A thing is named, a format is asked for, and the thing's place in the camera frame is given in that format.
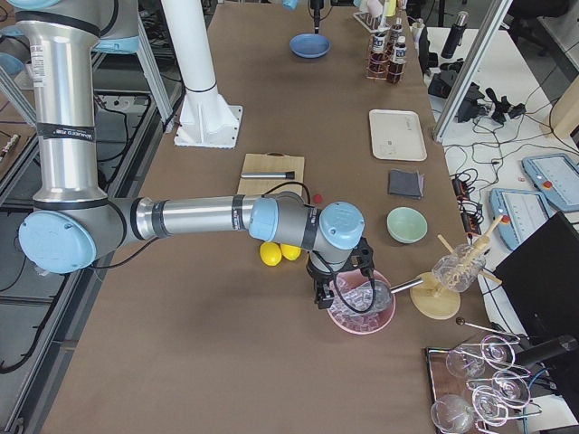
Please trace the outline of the black monitor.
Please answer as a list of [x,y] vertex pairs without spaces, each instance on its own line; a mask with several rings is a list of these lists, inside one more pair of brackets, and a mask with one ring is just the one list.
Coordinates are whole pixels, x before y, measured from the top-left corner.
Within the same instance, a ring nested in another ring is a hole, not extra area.
[[578,231],[554,214],[495,268],[525,331],[578,336]]

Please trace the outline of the blue teach pendant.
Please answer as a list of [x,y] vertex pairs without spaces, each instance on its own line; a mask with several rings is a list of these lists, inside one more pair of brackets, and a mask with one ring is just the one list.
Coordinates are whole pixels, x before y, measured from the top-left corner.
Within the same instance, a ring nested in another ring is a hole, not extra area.
[[501,214],[509,218],[498,227],[509,250],[515,250],[555,213],[537,191],[495,188],[489,193],[489,204],[493,217]]
[[529,156],[525,172],[546,199],[562,212],[578,211],[578,165],[566,154]]

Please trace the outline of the green bowl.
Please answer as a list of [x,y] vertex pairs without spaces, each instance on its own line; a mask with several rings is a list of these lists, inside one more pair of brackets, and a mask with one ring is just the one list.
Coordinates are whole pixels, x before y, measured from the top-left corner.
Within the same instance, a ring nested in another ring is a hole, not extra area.
[[404,244],[420,241],[428,231],[428,223],[417,210],[397,207],[386,216],[386,228],[393,239]]

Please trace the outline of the blue teach pendant far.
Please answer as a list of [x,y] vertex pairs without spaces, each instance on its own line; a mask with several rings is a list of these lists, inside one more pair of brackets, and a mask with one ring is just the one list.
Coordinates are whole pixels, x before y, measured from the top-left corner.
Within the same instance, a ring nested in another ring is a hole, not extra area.
[[578,211],[578,165],[566,154],[529,156],[525,172],[546,199],[562,212]]

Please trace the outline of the bamboo cutting board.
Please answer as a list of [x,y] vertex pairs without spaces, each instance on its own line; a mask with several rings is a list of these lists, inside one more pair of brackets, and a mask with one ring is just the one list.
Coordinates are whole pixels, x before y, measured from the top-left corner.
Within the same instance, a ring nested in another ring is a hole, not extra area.
[[[305,168],[304,156],[288,156],[283,154],[246,154],[242,173],[286,173],[294,172],[295,181],[303,182]],[[244,179],[238,183],[237,193],[256,195],[263,194],[278,184],[289,179]]]

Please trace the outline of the lower right drink bottle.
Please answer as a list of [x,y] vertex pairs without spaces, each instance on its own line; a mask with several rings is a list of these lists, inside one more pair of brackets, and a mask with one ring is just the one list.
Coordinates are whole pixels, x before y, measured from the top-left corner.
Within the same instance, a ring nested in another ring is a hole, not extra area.
[[396,44],[398,38],[403,34],[403,19],[397,17],[391,29],[390,41]]

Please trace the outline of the black thermos bottle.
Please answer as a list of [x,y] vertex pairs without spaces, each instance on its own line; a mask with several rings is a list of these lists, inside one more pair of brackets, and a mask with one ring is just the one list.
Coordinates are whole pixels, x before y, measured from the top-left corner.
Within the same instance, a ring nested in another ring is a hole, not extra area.
[[441,50],[441,57],[443,59],[451,59],[456,49],[461,45],[462,36],[467,28],[469,16],[469,13],[466,11],[459,11],[457,13],[455,22]]

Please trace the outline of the clear glass mug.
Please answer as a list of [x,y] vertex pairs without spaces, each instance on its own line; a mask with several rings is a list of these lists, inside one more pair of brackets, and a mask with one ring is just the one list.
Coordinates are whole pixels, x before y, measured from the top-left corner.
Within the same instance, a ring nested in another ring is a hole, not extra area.
[[474,248],[468,244],[457,246],[454,251],[442,257],[432,268],[432,274],[448,290],[461,293],[473,283],[486,265],[486,258],[479,253],[470,254]]

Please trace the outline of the blue teach pendant near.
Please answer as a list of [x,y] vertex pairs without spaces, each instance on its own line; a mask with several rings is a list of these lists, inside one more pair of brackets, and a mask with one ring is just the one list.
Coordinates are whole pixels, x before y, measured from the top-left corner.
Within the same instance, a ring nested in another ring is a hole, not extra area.
[[501,214],[509,218],[498,227],[509,250],[515,250],[555,213],[537,191],[495,188],[489,193],[489,204],[493,217]]

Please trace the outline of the lower left drink bottle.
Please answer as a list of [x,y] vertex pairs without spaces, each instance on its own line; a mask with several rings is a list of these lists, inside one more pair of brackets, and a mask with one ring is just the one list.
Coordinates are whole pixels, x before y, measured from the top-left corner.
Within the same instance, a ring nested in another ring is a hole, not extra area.
[[388,64],[388,72],[386,81],[395,84],[403,77],[403,67],[405,65],[406,55],[406,38],[399,36],[392,52],[390,62]]

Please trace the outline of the pink bowl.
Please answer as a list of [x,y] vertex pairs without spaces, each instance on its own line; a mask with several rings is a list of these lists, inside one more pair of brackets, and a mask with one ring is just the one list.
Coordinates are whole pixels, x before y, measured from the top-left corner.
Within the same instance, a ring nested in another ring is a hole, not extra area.
[[[375,279],[384,281],[390,287],[387,279],[377,271],[375,272]],[[359,294],[357,288],[367,281],[367,278],[358,270],[342,272],[337,275],[337,287],[344,300],[357,310],[362,310],[362,296]],[[327,312],[332,321],[340,328],[356,335],[368,335],[386,327],[394,317],[395,308],[396,301],[394,297],[393,304],[384,311],[358,314],[350,310],[340,298],[336,296],[332,306]]]

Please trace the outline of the drink bottle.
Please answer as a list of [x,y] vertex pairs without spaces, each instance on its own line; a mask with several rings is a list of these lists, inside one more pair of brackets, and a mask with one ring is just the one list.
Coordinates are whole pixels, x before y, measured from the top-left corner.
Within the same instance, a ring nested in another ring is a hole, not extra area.
[[403,19],[397,17],[391,29],[390,41],[396,44],[398,38],[403,34]]
[[392,52],[390,62],[388,64],[388,72],[386,81],[395,84],[403,77],[403,67],[405,65],[406,55],[406,38],[399,36]]
[[369,56],[368,70],[373,77],[379,77],[384,73],[385,56],[384,49],[387,38],[387,31],[375,33]]

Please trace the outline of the top drink bottle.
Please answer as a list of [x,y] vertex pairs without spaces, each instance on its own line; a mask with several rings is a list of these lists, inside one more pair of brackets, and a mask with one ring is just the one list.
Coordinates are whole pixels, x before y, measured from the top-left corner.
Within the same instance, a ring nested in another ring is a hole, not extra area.
[[387,31],[375,33],[369,56],[368,70],[373,77],[379,77],[384,73],[385,56],[384,49],[387,38]]

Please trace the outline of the blue plate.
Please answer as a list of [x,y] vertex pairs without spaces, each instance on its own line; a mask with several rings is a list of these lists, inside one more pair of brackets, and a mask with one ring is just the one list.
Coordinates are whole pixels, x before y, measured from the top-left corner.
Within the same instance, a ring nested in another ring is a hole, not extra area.
[[317,59],[325,56],[331,49],[330,40],[319,33],[302,33],[289,41],[291,51],[303,59]]

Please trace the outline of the upper whole yellow lemon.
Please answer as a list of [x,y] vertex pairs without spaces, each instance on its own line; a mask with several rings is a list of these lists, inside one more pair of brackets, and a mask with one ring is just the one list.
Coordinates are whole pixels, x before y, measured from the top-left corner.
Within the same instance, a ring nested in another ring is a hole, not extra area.
[[301,255],[301,248],[293,245],[288,244],[281,244],[280,245],[281,255],[284,259],[295,261]]

